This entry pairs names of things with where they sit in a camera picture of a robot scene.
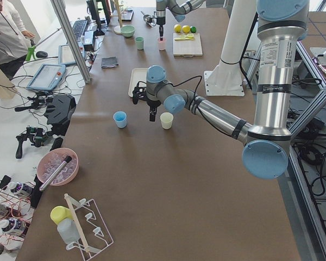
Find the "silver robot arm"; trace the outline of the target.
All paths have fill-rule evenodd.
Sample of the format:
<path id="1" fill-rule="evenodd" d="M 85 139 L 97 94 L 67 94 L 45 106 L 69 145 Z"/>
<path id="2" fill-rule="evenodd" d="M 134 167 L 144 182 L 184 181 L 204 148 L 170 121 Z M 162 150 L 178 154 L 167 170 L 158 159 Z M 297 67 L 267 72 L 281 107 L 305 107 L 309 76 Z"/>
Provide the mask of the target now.
<path id="1" fill-rule="evenodd" d="M 164 37 L 164 25 L 166 24 L 166 10 L 169 10 L 176 21 L 181 22 L 185 19 L 185 15 L 198 9 L 204 3 L 203 0 L 185 1 L 181 5 L 175 0 L 156 0 L 156 9 L 154 16 L 159 26 L 159 40 Z"/>
<path id="2" fill-rule="evenodd" d="M 307 1 L 236 1 L 230 17 L 219 64 L 205 76 L 209 96 L 222 96 L 225 103 L 242 114 L 254 117 L 248 123 L 196 91 L 180 89 L 166 78 L 163 67 L 148 68 L 144 97 L 154 121 L 157 107 L 166 114 L 183 109 L 199 116 L 220 133 L 244 146 L 242 163 L 253 176 L 274 179 L 288 166 L 291 132 L 287 113 L 293 78 L 296 45 L 307 30 Z M 258 30 L 260 46 L 259 80 L 255 106 L 243 99 L 240 73 L 242 55 L 252 30 Z"/>

